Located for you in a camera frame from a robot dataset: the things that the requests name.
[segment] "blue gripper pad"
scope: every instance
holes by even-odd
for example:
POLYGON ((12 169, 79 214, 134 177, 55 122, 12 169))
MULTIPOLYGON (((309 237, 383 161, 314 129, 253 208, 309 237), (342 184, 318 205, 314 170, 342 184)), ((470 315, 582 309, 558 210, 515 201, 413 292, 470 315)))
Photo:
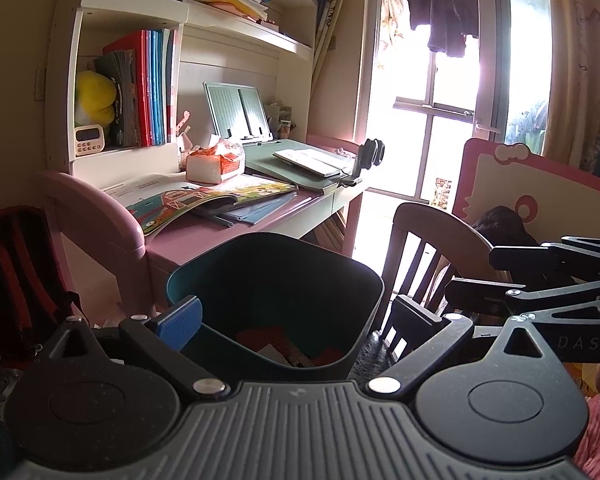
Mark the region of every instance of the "blue gripper pad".
POLYGON ((146 323, 170 348, 179 352, 187 344, 202 324, 202 303, 195 296, 187 296, 160 316, 146 323))

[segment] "tissue box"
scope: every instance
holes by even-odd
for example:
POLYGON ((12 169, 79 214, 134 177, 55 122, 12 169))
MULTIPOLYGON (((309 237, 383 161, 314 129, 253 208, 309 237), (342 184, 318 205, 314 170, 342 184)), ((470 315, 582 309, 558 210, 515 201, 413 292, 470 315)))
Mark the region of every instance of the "tissue box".
POLYGON ((187 157, 187 180, 203 184, 220 184, 232 176, 244 173, 244 149, 239 142, 220 139, 187 157))

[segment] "open book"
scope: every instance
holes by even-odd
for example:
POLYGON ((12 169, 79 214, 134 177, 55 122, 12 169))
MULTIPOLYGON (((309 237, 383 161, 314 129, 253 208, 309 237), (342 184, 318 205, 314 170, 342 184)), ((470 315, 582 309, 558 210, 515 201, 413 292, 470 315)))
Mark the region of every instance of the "open book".
POLYGON ((152 173, 108 187, 104 192, 134 216, 147 236, 203 204, 206 206, 200 208, 202 214, 217 214, 296 189, 292 184, 246 174, 216 186, 200 186, 187 182, 184 173, 152 173))

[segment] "screw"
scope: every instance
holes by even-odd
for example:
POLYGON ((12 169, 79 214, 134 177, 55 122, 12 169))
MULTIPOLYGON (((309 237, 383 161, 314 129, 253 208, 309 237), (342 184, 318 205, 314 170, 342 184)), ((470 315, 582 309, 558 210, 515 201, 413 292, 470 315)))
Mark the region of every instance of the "screw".
POLYGON ((400 389, 400 381, 393 377, 376 377, 371 379, 367 386, 376 394, 393 394, 400 389))
POLYGON ((225 388, 226 384, 224 384, 220 379, 214 378, 198 379, 195 383, 193 383, 193 389, 200 395, 219 394, 220 392, 223 392, 225 388))

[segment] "door handle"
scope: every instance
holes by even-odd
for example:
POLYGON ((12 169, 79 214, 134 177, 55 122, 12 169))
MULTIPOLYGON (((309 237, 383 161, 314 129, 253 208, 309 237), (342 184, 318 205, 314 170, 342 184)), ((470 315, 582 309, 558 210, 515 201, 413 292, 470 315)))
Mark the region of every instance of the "door handle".
POLYGON ((476 130, 482 130, 484 132, 493 132, 494 134, 501 134, 502 131, 499 128, 491 128, 490 126, 484 126, 483 124, 476 124, 476 130))

